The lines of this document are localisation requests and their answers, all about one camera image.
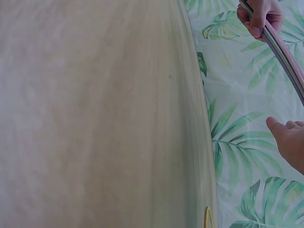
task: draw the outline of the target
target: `gold clip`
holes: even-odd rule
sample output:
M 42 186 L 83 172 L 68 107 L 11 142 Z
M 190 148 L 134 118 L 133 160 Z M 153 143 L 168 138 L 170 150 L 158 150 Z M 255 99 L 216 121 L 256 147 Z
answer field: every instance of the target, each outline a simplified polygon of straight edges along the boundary
M 211 228 L 213 228 L 213 219 L 210 207 L 206 207 L 204 216 L 204 228 L 207 228 L 208 219 L 210 220 Z

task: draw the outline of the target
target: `floral bedsheet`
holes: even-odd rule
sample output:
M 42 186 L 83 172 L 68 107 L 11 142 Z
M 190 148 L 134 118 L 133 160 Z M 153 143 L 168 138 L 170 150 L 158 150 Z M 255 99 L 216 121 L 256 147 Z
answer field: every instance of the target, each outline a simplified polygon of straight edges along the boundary
M 281 158 L 266 118 L 304 120 L 267 44 L 236 15 L 238 0 L 185 0 L 209 106 L 220 228 L 303 228 L 304 177 Z M 304 2 L 280 1 L 281 36 L 304 70 Z

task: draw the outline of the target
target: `leaf print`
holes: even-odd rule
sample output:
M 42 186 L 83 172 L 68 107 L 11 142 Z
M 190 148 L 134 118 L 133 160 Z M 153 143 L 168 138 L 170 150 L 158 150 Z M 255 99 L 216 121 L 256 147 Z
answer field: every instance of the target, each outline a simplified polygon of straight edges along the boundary
M 216 121 L 214 121 L 216 100 L 211 103 L 208 110 L 210 126 L 214 126 L 211 136 L 215 149 L 216 176 L 217 179 L 221 177 L 223 161 L 226 157 L 230 192 L 233 192 L 241 175 L 244 175 L 246 181 L 251 184 L 254 169 L 259 170 L 263 178 L 269 176 L 269 170 L 275 170 L 282 174 L 280 165 L 266 152 L 266 150 L 277 152 L 276 146 L 269 142 L 269 139 L 273 139 L 272 134 L 270 132 L 246 131 L 247 125 L 261 117 L 263 113 L 248 113 L 232 121 L 232 114 L 236 107 L 236 104 L 229 107 Z
M 234 222 L 230 228 L 302 228 L 303 192 L 304 185 L 294 180 L 280 177 L 259 180 L 244 192 L 237 207 L 244 220 Z
M 267 60 L 265 64 L 263 64 L 263 66 L 258 70 L 258 72 L 256 72 L 252 77 L 248 85 L 248 89 L 253 89 L 259 84 L 261 84 L 265 80 L 266 73 L 271 71 L 273 66 L 276 65 L 277 61 L 278 60 L 276 59 L 276 57 L 272 57 L 271 59 Z
M 254 41 L 254 42 L 248 44 L 248 46 L 245 47 L 243 50 L 241 50 L 241 52 L 250 51 L 250 50 L 259 48 L 259 47 L 263 46 L 264 44 L 265 44 L 265 43 L 264 43 L 264 42 L 261 42 L 261 41 Z
M 231 143 L 236 140 L 247 139 L 247 138 L 273 138 L 273 136 L 270 132 L 258 132 L 258 131 L 244 132 L 234 137 L 229 142 Z
M 225 149 L 227 151 L 228 164 L 234 164 L 233 166 L 230 165 L 228 167 L 229 187 L 231 189 L 234 189 L 237 185 L 238 178 L 236 177 L 238 176 L 237 174 L 240 170 L 240 167 L 236 154 L 232 150 L 231 146 L 229 144 L 225 144 Z
M 231 124 L 226 131 L 224 131 L 224 133 L 218 138 L 218 140 L 221 140 L 222 138 L 224 138 L 227 134 L 231 134 L 233 132 L 235 132 L 236 130 L 242 128 L 243 126 L 245 126 L 247 123 L 251 122 L 252 120 L 258 118 L 259 116 L 261 116 L 262 113 L 261 112 L 253 112 L 247 115 L 244 115 L 240 118 L 238 118 L 235 122 L 233 122 L 233 124 Z
M 248 30 L 239 21 L 235 11 L 228 11 L 224 17 L 224 12 L 213 18 L 213 23 L 202 30 L 205 39 L 235 39 L 249 36 Z
M 304 20 L 298 9 L 290 8 L 290 10 L 292 11 L 294 20 L 293 22 L 291 22 L 289 19 L 284 20 L 284 27 L 282 29 L 283 40 L 285 41 L 289 50 L 294 54 L 294 57 L 300 66 L 304 67 L 303 57 L 299 50 L 300 44 L 302 47 L 304 46 Z M 251 78 L 248 89 L 253 89 L 265 83 L 266 94 L 271 98 L 271 96 L 275 93 L 276 82 L 282 81 L 286 83 L 287 88 L 290 91 L 294 92 L 287 75 L 284 74 L 282 78 L 282 75 L 279 74 L 281 65 L 267 45 L 264 45 L 264 43 L 259 41 L 254 41 L 246 46 L 242 52 L 259 50 L 260 48 L 263 49 L 259 51 L 259 54 L 256 55 L 246 67 L 246 69 L 254 70 L 254 65 L 264 60 L 263 65 L 255 72 Z
M 223 170 L 223 154 L 219 143 L 215 143 L 215 155 L 214 155 L 214 165 L 216 171 L 216 177 L 218 177 Z
M 209 122 L 210 122 L 210 125 L 212 125 L 212 120 L 213 120 L 213 115 L 214 115 L 214 109 L 215 109 L 215 101 L 214 100 L 211 104 L 210 104 L 210 107 L 208 109 L 208 116 L 209 116 Z
M 229 11 L 236 8 L 233 0 L 184 0 L 184 3 L 188 13 L 196 10 L 196 15 L 204 13 L 206 16 L 212 12 L 219 13 L 220 10 Z
M 237 105 L 231 106 L 226 112 L 224 112 L 220 118 L 218 119 L 218 122 L 215 124 L 214 128 L 211 131 L 211 137 L 213 138 L 216 136 L 227 124 L 228 120 L 230 119 L 232 113 L 234 112 Z
M 207 66 L 204 60 L 203 53 L 197 52 L 198 59 L 199 59 L 199 67 L 200 71 L 203 72 L 203 74 L 207 77 Z
M 270 150 L 273 150 L 273 151 L 276 151 L 276 147 L 265 141 L 265 140 L 262 140 L 262 139 L 248 139 L 248 140 L 245 140 L 245 141 L 241 141 L 239 143 L 237 143 L 237 145 L 255 145 L 255 146 L 261 146 L 261 147 L 264 147 L 264 148 L 267 148 L 267 149 L 270 149 Z
M 266 82 L 266 93 L 269 97 L 272 96 L 275 92 L 275 86 L 276 86 L 276 78 L 279 73 L 280 65 L 279 62 L 276 61 L 276 63 L 272 66 L 271 70 L 269 71 L 268 79 Z

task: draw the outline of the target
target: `large white object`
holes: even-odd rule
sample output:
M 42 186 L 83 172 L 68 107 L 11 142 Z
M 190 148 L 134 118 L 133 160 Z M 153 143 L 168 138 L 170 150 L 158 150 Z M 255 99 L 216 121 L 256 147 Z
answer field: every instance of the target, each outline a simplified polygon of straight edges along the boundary
M 207 109 L 175 0 L 0 6 L 0 227 L 217 224 Z

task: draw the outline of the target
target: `human hand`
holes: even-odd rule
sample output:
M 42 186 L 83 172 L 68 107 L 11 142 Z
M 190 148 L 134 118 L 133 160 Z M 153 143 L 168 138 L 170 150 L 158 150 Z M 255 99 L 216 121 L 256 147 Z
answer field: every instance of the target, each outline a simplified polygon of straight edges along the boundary
M 266 19 L 277 32 L 280 32 L 283 24 L 283 13 L 277 0 L 247 0 L 247 3 L 254 10 L 251 22 L 246 10 L 240 5 L 237 9 L 237 17 L 254 38 L 262 40 L 261 35 Z
M 288 121 L 283 125 L 269 117 L 266 123 L 282 157 L 304 175 L 304 122 Z

